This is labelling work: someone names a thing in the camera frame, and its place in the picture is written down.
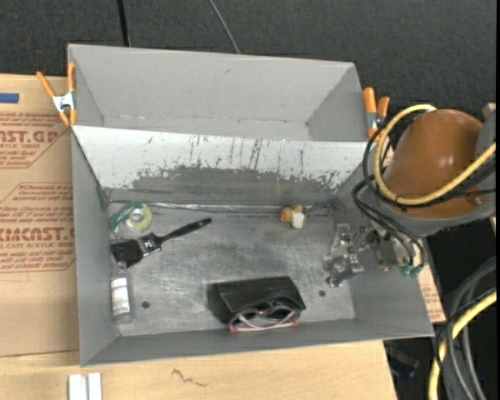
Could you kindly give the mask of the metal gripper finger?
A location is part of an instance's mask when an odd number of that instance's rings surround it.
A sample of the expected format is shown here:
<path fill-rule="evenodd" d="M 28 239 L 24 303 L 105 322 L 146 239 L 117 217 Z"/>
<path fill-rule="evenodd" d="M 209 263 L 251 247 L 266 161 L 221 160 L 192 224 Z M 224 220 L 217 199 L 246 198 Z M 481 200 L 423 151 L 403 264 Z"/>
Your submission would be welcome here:
<path fill-rule="evenodd" d="M 331 243 L 331 253 L 355 253 L 359 238 L 359 229 L 353 229 L 347 223 L 339 223 Z"/>
<path fill-rule="evenodd" d="M 364 271 L 356 254 L 328 255 L 323 259 L 322 267 L 327 274 L 325 283 L 331 288 L 339 287 L 348 280 Z"/>

